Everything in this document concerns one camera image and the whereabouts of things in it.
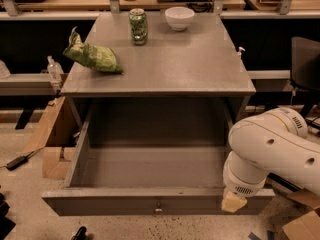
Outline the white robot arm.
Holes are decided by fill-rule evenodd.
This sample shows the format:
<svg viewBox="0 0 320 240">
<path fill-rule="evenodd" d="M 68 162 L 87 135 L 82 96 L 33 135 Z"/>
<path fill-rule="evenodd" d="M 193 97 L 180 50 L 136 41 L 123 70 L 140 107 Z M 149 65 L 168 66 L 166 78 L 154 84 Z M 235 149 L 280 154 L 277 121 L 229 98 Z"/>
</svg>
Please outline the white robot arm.
<svg viewBox="0 0 320 240">
<path fill-rule="evenodd" d="M 304 118 L 291 108 L 272 109 L 235 123 L 224 163 L 221 208 L 234 213 L 265 185 L 269 174 L 320 195 L 320 145 L 307 139 Z"/>
</svg>

